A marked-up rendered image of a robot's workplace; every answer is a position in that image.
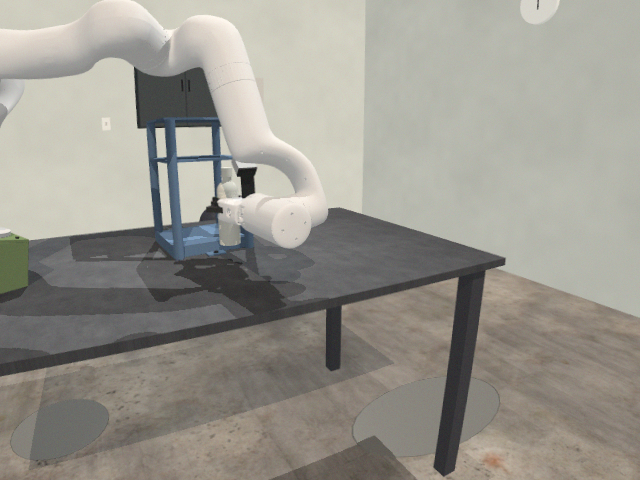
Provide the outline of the blue shelving unit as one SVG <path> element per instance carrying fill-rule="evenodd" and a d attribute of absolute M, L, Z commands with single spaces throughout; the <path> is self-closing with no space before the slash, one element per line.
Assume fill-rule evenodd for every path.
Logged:
<path fill-rule="evenodd" d="M 165 120 L 173 119 L 173 120 Z M 212 150 L 213 155 L 200 155 L 188 160 L 178 160 L 177 157 L 175 121 L 186 120 L 182 123 L 200 123 L 205 120 L 216 120 L 212 125 Z M 166 157 L 157 158 L 155 123 L 165 124 Z M 182 228 L 178 165 L 182 162 L 213 161 L 214 191 L 217 198 L 217 187 L 222 182 L 221 161 L 231 160 L 230 155 L 221 155 L 220 147 L 220 121 L 218 117 L 164 117 L 147 121 L 147 144 L 150 171 L 151 196 L 156 242 L 162 246 L 175 260 L 183 260 L 185 257 L 206 254 L 215 256 L 226 254 L 225 250 L 237 248 L 253 248 L 253 234 L 246 231 L 240 225 L 241 244 L 223 246 L 219 242 L 218 213 L 216 224 Z M 155 158 L 155 159 L 153 159 Z M 172 230 L 163 231 L 162 211 L 160 200 L 158 162 L 167 163 L 169 199 L 171 211 Z M 159 232 L 158 232 L 159 231 Z M 163 235 L 162 235 L 163 234 Z M 173 243 L 173 244 L 172 244 Z M 214 252 L 213 252 L 214 251 Z"/>

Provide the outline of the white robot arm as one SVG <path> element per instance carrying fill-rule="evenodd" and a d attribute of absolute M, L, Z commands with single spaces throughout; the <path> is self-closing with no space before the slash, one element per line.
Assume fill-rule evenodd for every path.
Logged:
<path fill-rule="evenodd" d="M 104 0 L 66 25 L 0 29 L 0 127 L 21 99 L 25 79 L 79 75 L 105 58 L 123 59 L 161 77 L 203 69 L 232 166 L 241 178 L 244 200 L 238 223 L 246 231 L 291 249 L 327 219 L 328 205 L 315 168 L 272 134 L 242 38 L 219 17 L 197 15 L 177 29 L 165 30 L 134 1 Z M 256 164 L 283 172 L 295 194 L 254 194 Z"/>

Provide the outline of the white ceramic bottle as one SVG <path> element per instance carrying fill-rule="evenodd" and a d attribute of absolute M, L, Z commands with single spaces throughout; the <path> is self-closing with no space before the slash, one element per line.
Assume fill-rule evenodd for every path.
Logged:
<path fill-rule="evenodd" d="M 232 181 L 232 167 L 222 167 L 222 182 L 217 187 L 217 198 L 227 199 L 238 196 L 238 187 Z M 234 246 L 241 243 L 240 225 L 229 224 L 218 219 L 220 245 Z"/>

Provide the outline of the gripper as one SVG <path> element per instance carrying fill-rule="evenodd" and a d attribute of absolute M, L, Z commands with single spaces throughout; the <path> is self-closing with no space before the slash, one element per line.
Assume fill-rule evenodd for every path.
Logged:
<path fill-rule="evenodd" d="M 241 225 L 238 223 L 238 217 L 241 216 L 240 204 L 244 199 L 239 195 L 239 198 L 219 199 L 212 197 L 211 206 L 206 207 L 206 212 L 220 213 L 218 219 L 234 225 Z M 218 201 L 218 202 L 217 202 Z M 219 207 L 214 207 L 219 206 Z M 221 214 L 222 213 L 222 214 Z"/>

